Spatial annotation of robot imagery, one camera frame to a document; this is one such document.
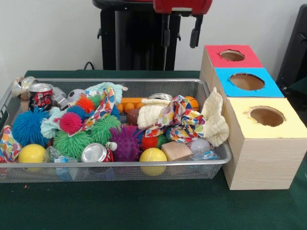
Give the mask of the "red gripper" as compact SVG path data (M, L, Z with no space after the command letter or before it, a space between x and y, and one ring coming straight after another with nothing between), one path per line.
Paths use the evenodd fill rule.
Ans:
M162 14L161 46L169 47L170 44L170 14L181 13L193 15L196 18L195 26L191 31L190 47L198 47L203 15L208 12L212 2L213 0L153 0L154 11Z

